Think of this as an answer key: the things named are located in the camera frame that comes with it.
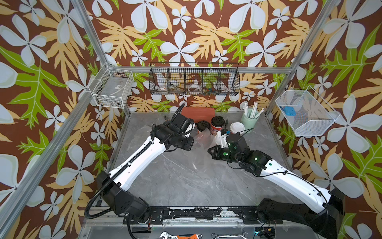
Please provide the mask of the white lid red cup front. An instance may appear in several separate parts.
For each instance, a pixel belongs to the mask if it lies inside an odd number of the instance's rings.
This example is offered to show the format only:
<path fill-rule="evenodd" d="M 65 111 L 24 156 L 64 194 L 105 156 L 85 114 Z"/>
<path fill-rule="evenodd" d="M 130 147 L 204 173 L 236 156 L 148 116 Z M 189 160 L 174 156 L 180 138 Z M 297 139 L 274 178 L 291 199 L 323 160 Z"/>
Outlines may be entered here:
<path fill-rule="evenodd" d="M 217 132 L 215 136 L 215 144 L 220 145 L 222 148 L 228 147 L 226 138 L 230 135 L 230 131 L 227 129 L 222 129 Z"/>

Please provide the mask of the white lid red cup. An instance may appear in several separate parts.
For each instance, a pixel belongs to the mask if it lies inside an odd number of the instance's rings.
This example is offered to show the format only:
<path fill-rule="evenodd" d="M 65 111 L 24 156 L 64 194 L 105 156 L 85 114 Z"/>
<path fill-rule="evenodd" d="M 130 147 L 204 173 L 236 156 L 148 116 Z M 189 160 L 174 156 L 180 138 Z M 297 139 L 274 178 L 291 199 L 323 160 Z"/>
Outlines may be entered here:
<path fill-rule="evenodd" d="M 230 131 L 227 129 L 222 129 L 217 132 L 215 136 L 215 144 L 220 145 L 222 148 L 228 147 L 226 138 L 230 135 Z"/>
<path fill-rule="evenodd" d="M 230 125 L 231 134 L 239 133 L 240 135 L 243 135 L 244 131 L 245 131 L 245 126 L 241 122 L 234 122 Z"/>

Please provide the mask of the clear plastic carrier bag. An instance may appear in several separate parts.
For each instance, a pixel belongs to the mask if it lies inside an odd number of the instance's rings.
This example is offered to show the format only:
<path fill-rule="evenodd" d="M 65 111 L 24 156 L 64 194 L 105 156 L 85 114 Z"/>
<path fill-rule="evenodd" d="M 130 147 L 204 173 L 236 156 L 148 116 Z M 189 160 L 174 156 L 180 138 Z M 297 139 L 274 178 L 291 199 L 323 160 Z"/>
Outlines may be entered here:
<path fill-rule="evenodd" d="M 192 165 L 194 169 L 203 168 L 211 160 L 208 149 L 214 144 L 214 136 L 209 129 L 199 132 L 194 141 L 191 151 Z"/>

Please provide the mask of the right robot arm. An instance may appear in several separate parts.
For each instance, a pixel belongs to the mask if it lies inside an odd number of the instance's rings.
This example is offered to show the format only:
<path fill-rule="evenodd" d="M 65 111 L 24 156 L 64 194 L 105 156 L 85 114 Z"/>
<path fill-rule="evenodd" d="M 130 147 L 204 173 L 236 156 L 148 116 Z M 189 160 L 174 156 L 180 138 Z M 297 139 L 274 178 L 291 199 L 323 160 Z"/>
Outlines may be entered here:
<path fill-rule="evenodd" d="M 239 133 L 228 135 L 208 153 L 212 159 L 237 163 L 238 169 L 278 185 L 301 201 L 291 204 L 263 199 L 256 209 L 260 222 L 290 221 L 309 226 L 326 239 L 338 237 L 345 213 L 344 194 L 337 188 L 327 190 L 308 182 L 266 153 L 250 149 Z"/>

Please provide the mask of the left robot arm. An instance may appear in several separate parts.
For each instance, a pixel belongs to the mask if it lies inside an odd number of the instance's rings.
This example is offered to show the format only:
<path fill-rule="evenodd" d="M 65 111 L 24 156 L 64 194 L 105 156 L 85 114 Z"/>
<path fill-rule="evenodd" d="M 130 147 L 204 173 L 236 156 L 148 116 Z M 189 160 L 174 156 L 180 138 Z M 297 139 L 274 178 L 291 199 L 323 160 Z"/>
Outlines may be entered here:
<path fill-rule="evenodd" d="M 97 191 L 85 208 L 86 219 L 95 219 L 109 212 L 128 216 L 143 222 L 148 218 L 150 206 L 143 199 L 129 193 L 139 174 L 159 155 L 177 149 L 191 151 L 194 138 L 190 136 L 194 120 L 181 114 L 182 104 L 170 120 L 152 125 L 150 135 L 124 163 L 97 178 Z"/>

